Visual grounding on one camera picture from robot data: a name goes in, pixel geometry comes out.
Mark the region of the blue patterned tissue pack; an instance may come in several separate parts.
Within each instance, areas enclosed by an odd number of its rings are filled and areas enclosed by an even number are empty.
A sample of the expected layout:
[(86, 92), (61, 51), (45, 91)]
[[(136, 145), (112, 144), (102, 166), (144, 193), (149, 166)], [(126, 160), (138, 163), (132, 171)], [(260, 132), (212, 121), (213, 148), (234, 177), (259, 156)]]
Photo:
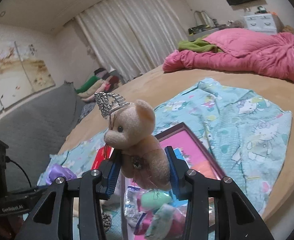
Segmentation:
[(145, 239), (177, 239), (182, 236), (185, 215), (177, 208), (163, 204), (153, 215)]

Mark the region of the clear plastic snack bag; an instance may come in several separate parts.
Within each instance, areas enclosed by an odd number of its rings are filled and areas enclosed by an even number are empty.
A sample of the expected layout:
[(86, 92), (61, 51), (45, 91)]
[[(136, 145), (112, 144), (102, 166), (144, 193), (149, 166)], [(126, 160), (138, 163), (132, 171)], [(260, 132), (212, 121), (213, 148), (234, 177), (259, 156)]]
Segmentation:
[(124, 216), (129, 239), (179, 239), (186, 218), (187, 201), (172, 191), (145, 190), (129, 185), (124, 194)]

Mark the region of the green egg sponge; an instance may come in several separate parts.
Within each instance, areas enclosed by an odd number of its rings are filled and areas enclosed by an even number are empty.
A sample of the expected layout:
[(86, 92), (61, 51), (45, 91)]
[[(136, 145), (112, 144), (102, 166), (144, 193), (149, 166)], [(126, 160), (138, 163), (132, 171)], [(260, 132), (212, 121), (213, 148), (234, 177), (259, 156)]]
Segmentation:
[(151, 190), (145, 191), (140, 195), (140, 207), (144, 211), (159, 209), (163, 204), (173, 201), (168, 192)]

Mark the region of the beige teddy bear with crown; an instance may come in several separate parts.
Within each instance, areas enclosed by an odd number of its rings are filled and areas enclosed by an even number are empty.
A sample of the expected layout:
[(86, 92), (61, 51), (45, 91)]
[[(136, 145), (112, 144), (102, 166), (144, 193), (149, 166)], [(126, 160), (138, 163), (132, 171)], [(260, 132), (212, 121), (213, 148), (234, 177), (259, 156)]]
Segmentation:
[(165, 151), (153, 135), (155, 112), (144, 100), (127, 102), (121, 95), (99, 92), (94, 100), (108, 119), (106, 145), (121, 150), (122, 174), (146, 190), (171, 189), (170, 165)]

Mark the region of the leopard print scrunchie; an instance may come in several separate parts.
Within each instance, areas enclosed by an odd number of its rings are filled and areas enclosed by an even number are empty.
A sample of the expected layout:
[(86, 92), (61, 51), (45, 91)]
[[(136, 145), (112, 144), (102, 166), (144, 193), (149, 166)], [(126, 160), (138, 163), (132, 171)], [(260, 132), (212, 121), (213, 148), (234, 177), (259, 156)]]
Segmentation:
[(103, 221), (103, 228), (105, 232), (108, 232), (112, 226), (112, 215), (102, 212), (102, 221)]

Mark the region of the orange towel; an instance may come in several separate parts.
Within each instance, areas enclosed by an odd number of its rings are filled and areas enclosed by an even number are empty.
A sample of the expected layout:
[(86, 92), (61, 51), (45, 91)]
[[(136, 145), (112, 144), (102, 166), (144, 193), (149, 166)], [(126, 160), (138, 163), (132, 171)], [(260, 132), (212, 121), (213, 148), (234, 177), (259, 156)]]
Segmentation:
[(217, 179), (211, 164), (207, 160), (201, 161), (191, 168), (201, 173), (206, 178)]

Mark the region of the grey quilted sofa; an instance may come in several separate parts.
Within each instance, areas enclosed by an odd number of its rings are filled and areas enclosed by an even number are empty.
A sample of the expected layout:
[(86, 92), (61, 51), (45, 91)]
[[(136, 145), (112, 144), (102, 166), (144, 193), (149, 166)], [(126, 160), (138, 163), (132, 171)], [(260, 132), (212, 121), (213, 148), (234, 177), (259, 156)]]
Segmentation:
[[(0, 119), (0, 140), (9, 146), (6, 154), (25, 170), (32, 186), (77, 125), (83, 107), (73, 84), (66, 82)], [(6, 166), (6, 182), (9, 191), (29, 186), (11, 163)]]

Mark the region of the light blue cartoon blanket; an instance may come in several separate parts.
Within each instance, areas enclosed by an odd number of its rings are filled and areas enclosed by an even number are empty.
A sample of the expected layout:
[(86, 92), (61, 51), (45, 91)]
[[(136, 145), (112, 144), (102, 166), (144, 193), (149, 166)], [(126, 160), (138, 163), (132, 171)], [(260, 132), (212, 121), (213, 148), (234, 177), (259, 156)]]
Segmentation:
[[(222, 171), (231, 176), (258, 213), (263, 213), (284, 164), (292, 114), (252, 90), (223, 86), (212, 78), (199, 81), (175, 97), (152, 107), (153, 135), (183, 122), (212, 154)], [(51, 155), (38, 185), (53, 164), (69, 168), (77, 178), (94, 162), (107, 130), (81, 142), (62, 155)], [(118, 182), (115, 194), (102, 201), (102, 212), (112, 215), (108, 239), (123, 239), (126, 186)]]

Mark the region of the red and white carton box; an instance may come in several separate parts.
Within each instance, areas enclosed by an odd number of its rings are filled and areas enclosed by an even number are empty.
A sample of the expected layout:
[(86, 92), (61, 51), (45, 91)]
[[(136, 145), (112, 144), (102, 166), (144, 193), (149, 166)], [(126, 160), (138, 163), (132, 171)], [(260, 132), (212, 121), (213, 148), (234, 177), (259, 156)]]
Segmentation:
[(111, 157), (113, 150), (114, 148), (108, 145), (99, 148), (91, 169), (97, 170), (103, 160), (109, 159)]

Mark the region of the pink and blue picture book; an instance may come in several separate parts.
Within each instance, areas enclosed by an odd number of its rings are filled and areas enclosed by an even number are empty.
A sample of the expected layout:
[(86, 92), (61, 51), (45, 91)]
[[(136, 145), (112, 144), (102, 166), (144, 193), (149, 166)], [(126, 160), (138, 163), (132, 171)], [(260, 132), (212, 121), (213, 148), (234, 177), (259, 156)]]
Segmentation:
[[(159, 142), (161, 147), (163, 148), (165, 148), (166, 146), (172, 146), (176, 157), (178, 159), (184, 160), (187, 163), (189, 168), (191, 168), (193, 165), (201, 161), (207, 160), (211, 164), (217, 179), (218, 180), (221, 179), (221, 176), (215, 170), (215, 168), (217, 167), (217, 164), (209, 160), (212, 157), (212, 155), (210, 153), (205, 154), (203, 150), (201, 150), (198, 147), (198, 144), (200, 144), (200, 141), (197, 139), (192, 139), (191, 135), (189, 135), (186, 130), (170, 135), (167, 139), (165, 139), (164, 137), (161, 137), (159, 139)], [(140, 226), (131, 226), (131, 230), (129, 230), (128, 232), (128, 237), (130, 239), (144, 239), (146, 230), (151, 224), (152, 217), (158, 209), (151, 210), (151, 211), (144, 211), (140, 207), (140, 195), (145, 191), (151, 191), (151, 190), (143, 189), (139, 187), (137, 184), (135, 184), (134, 182), (131, 182), (129, 184), (129, 187), (131, 188), (135, 187), (136, 189), (139, 189), (137, 193), (136, 206), (138, 208), (138, 211), (143, 212), (145, 215), (140, 220)], [(173, 201), (169, 203), (168, 205), (179, 209), (184, 215), (186, 215), (187, 201), (178, 200), (171, 190), (165, 191), (165, 192), (168, 192), (173, 199)]]

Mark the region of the dark-framed pink box tray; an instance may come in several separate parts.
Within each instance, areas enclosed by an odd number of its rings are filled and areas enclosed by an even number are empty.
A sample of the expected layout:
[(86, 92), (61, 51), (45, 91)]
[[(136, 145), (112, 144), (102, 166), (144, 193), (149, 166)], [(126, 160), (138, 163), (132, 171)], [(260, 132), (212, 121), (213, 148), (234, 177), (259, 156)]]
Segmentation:
[[(171, 146), (178, 159), (182, 159), (189, 168), (202, 173), (205, 177), (220, 180), (225, 176), (205, 147), (203, 138), (198, 139), (183, 122), (158, 133), (155, 137), (162, 148)], [(123, 189), (124, 207), (127, 208), (130, 205), (126, 199), (127, 193), (133, 192), (134, 195), (130, 200), (134, 200), (138, 211), (132, 218), (124, 217), (127, 228), (123, 231), (123, 239), (144, 239), (153, 215), (163, 204), (172, 206), (174, 210), (172, 224), (166, 239), (179, 239), (182, 236), (187, 212), (186, 200), (178, 200), (172, 190), (146, 190), (127, 178), (124, 179), (123, 184), (126, 186)]]

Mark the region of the tan bed sheet mattress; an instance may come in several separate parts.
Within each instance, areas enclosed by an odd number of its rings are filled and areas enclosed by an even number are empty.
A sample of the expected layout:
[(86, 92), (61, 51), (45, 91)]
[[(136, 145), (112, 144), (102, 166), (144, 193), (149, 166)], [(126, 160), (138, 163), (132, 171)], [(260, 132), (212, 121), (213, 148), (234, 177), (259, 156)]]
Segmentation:
[(211, 77), (225, 86), (252, 89), (293, 114), (285, 162), (263, 214), (263, 218), (269, 220), (294, 191), (294, 83), (256, 74), (223, 73), (203, 69), (164, 73), (159, 66), (121, 86), (115, 92), (128, 101), (143, 99), (155, 107), (206, 77)]

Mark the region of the stack of folded clothes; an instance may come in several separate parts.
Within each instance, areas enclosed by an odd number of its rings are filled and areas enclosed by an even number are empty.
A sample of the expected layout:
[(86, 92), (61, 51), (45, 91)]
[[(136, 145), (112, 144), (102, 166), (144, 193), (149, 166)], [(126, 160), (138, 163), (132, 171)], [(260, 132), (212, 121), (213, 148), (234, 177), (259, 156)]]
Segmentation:
[(109, 73), (105, 68), (98, 68), (94, 71), (94, 75), (75, 91), (82, 101), (94, 102), (96, 93), (109, 93), (119, 86), (120, 81), (117, 72)]

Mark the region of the pink quilted duvet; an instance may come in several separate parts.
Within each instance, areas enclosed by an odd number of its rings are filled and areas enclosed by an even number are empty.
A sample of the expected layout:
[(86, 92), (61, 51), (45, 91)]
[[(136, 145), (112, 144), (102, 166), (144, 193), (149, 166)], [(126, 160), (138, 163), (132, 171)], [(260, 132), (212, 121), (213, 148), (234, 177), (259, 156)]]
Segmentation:
[(242, 28), (216, 31), (204, 38), (223, 52), (175, 50), (163, 63), (166, 73), (182, 69), (248, 72), (294, 83), (294, 34), (267, 35)]

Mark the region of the green cloth on bed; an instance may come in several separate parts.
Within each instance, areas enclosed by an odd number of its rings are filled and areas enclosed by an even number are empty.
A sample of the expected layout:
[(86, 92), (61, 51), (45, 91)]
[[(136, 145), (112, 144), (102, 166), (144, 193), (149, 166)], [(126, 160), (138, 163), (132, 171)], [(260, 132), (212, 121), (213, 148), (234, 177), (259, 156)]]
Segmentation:
[(206, 52), (212, 52), (212, 53), (220, 53), (223, 52), (218, 46), (215, 44), (210, 44), (209, 42), (205, 41), (204, 38), (206, 37), (200, 37), (197, 38), (194, 41), (180, 41), (178, 43), (178, 50), (190, 50), (197, 53), (206, 53)]

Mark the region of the white drawer cabinet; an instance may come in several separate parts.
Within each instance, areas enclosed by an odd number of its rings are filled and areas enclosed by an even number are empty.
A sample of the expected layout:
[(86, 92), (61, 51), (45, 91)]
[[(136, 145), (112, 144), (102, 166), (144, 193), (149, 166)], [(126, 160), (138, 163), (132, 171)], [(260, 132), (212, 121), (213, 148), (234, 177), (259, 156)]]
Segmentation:
[(278, 33), (272, 14), (255, 14), (244, 16), (246, 28), (255, 32), (275, 35)]

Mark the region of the white pleated curtain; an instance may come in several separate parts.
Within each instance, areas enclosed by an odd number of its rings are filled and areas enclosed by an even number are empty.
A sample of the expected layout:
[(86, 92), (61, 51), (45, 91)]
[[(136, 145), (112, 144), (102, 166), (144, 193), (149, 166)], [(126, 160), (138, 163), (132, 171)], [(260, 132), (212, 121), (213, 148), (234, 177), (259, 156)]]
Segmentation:
[(99, 63), (132, 80), (187, 38), (167, 0), (102, 0), (75, 17)]

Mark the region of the landscape wall painting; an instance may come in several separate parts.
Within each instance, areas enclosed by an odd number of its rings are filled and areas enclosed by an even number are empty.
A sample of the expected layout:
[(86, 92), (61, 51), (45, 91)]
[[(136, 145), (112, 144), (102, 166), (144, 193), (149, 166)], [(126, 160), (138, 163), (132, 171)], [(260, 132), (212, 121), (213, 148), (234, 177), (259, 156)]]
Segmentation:
[(0, 112), (53, 86), (55, 82), (33, 44), (0, 42)]

